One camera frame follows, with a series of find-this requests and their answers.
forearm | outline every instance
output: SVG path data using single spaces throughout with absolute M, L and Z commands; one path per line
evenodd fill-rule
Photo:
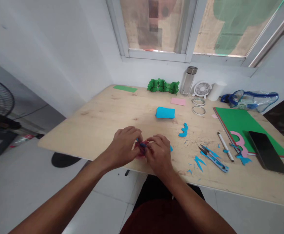
M 62 233 L 106 172 L 103 162 L 94 160 L 10 233 Z
M 199 233 L 235 233 L 232 227 L 176 173 L 171 173 L 163 183 L 177 199 Z

green foam board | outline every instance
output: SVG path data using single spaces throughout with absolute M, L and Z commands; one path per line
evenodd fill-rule
M 279 156 L 284 156 L 284 148 L 281 147 L 276 140 L 274 140 L 261 125 L 246 111 L 227 108 L 215 108 L 218 112 L 220 119 L 223 121 L 227 130 L 238 132 L 245 141 L 245 147 L 248 152 L 255 153 L 255 149 L 252 145 L 251 138 L 248 131 L 264 133 L 268 136 L 274 149 Z M 235 142 L 239 141 L 239 138 L 231 134 Z
M 122 85 L 116 85 L 116 86 L 114 86 L 114 88 L 120 89 L 120 90 L 123 90 L 123 91 L 127 91 L 127 92 L 131 92 L 131 93 L 134 93 L 135 91 L 137 91 L 136 88 L 131 88 L 131 87 L 122 86 Z

glass water bottle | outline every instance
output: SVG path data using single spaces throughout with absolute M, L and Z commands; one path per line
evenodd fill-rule
M 182 81 L 182 85 L 180 88 L 180 93 L 182 96 L 188 96 L 190 89 L 192 87 L 193 81 L 194 81 L 194 75 L 197 72 L 197 67 L 188 67 L 186 70 L 185 77 Z

thread snips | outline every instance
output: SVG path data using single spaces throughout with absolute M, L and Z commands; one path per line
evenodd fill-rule
M 229 171 L 229 168 L 225 166 L 222 162 L 220 162 L 210 150 L 208 150 L 205 146 L 201 145 L 202 148 L 198 147 L 207 158 L 209 158 L 218 168 L 221 169 L 221 171 L 227 173 Z

black phone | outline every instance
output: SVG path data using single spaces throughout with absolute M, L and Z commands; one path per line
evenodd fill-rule
M 284 174 L 284 163 L 275 151 L 268 136 L 264 133 L 248 132 L 255 146 L 261 166 L 270 171 Z

